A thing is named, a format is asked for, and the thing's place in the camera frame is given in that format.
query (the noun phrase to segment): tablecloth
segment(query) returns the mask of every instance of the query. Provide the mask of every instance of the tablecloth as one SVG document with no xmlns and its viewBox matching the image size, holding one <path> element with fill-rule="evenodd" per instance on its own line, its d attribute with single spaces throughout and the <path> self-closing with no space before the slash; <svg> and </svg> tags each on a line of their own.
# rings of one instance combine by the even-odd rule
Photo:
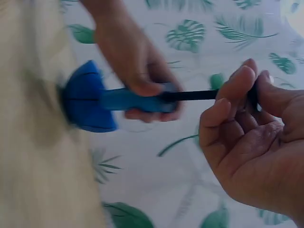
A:
<svg viewBox="0 0 304 228">
<path fill-rule="evenodd" d="M 188 91 L 215 89 L 247 58 L 269 70 L 276 86 L 304 87 L 303 26 L 296 23 L 302 0 L 124 2 Z M 90 15 L 77 0 L 60 4 L 78 64 L 95 60 L 107 87 L 122 87 L 95 45 Z M 285 215 L 225 194 L 198 146 L 199 117 L 212 104 L 187 102 L 182 118 L 170 123 L 125 120 L 115 112 L 118 131 L 91 134 L 108 227 L 295 227 Z"/>
</svg>

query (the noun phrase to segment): fingernail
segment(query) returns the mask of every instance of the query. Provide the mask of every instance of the fingernail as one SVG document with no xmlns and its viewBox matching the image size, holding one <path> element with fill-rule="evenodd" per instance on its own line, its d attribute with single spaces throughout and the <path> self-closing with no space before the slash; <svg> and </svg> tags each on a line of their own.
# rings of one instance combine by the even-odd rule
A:
<svg viewBox="0 0 304 228">
<path fill-rule="evenodd" d="M 268 70 L 263 70 L 263 71 L 261 72 L 261 74 L 265 75 L 266 78 L 268 79 L 268 81 L 269 81 L 271 84 L 274 84 L 274 83 L 275 83 L 274 78 L 270 75 L 270 73 L 269 73 Z"/>
<path fill-rule="evenodd" d="M 247 63 L 249 63 L 250 61 L 252 61 L 253 59 L 249 58 L 246 61 L 243 62 L 242 66 L 246 65 Z"/>
<path fill-rule="evenodd" d="M 269 75 L 269 79 L 270 79 L 271 84 L 274 84 L 274 83 L 275 83 L 275 79 L 274 79 L 274 77 L 272 77 L 271 75 Z"/>
<path fill-rule="evenodd" d="M 222 103 L 224 100 L 225 100 L 224 98 L 221 98 L 221 99 L 217 100 L 217 101 L 215 102 L 215 105 L 219 105 L 219 104 Z"/>
</svg>

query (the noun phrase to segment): brush handle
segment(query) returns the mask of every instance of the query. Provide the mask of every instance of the brush handle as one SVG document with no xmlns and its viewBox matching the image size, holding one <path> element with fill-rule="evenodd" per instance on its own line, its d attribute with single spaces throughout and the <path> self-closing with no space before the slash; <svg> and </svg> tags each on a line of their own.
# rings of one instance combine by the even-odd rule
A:
<svg viewBox="0 0 304 228">
<path fill-rule="evenodd" d="M 172 91 L 171 84 L 164 84 L 165 91 Z M 151 113 L 172 113 L 177 102 L 164 102 L 160 96 L 138 96 L 127 88 L 102 90 L 101 106 L 108 111 L 126 111 L 132 108 Z"/>
</svg>

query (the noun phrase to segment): monstera leaf print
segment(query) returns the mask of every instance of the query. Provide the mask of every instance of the monstera leaf print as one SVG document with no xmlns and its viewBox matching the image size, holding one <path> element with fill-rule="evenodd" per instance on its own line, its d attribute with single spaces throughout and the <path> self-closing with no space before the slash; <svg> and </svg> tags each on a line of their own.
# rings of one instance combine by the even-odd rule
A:
<svg viewBox="0 0 304 228">
<path fill-rule="evenodd" d="M 247 47 L 259 38 L 273 37 L 278 34 L 263 36 L 264 24 L 261 18 L 248 20 L 241 16 L 238 19 L 227 20 L 223 16 L 219 16 L 215 18 L 215 23 L 217 31 L 223 37 L 231 40 L 227 43 L 239 43 L 235 47 L 237 50 Z"/>
<path fill-rule="evenodd" d="M 149 9 L 161 9 L 165 8 L 182 11 L 188 8 L 189 11 L 203 10 L 212 11 L 214 4 L 212 0 L 145 0 Z"/>
<path fill-rule="evenodd" d="M 224 203 L 219 209 L 210 213 L 202 222 L 200 228 L 228 228 L 229 212 Z"/>
<path fill-rule="evenodd" d="M 69 25 L 68 28 L 71 29 L 73 37 L 82 44 L 94 44 L 94 31 L 85 26 L 74 24 Z"/>
<path fill-rule="evenodd" d="M 262 0 L 233 0 L 242 10 L 247 10 L 253 6 L 260 5 Z"/>
<path fill-rule="evenodd" d="M 268 210 L 257 209 L 258 216 L 263 220 L 265 225 L 279 225 L 290 220 L 286 215 L 277 214 Z"/>
<path fill-rule="evenodd" d="M 290 59 L 280 57 L 276 53 L 270 53 L 269 58 L 278 68 L 284 71 L 287 75 L 293 75 L 296 72 L 295 64 Z"/>
<path fill-rule="evenodd" d="M 205 33 L 204 25 L 194 20 L 184 20 L 176 29 L 168 32 L 166 42 L 176 50 L 198 53 Z"/>
<path fill-rule="evenodd" d="M 154 228 L 154 225 L 142 211 L 125 203 L 103 203 L 116 228 Z"/>
</svg>

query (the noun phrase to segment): human hand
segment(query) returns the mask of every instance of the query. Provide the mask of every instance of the human hand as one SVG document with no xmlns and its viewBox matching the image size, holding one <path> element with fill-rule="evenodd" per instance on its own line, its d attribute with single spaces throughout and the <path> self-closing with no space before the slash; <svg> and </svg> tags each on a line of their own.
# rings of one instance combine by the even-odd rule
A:
<svg viewBox="0 0 304 228">
<path fill-rule="evenodd" d="M 112 14 L 106 17 L 95 19 L 95 40 L 126 87 L 140 96 L 155 96 L 164 90 L 159 83 L 171 82 L 181 91 L 180 84 L 162 55 L 128 14 Z M 125 117 L 140 119 L 146 123 L 155 120 L 165 122 L 178 119 L 180 112 L 181 103 L 174 113 L 146 113 L 133 109 L 127 111 Z"/>
<path fill-rule="evenodd" d="M 256 80 L 261 112 L 246 102 Z M 199 143 L 230 197 L 304 225 L 303 113 L 304 91 L 274 87 L 268 71 L 257 77 L 257 66 L 250 59 L 201 115 Z"/>
</svg>

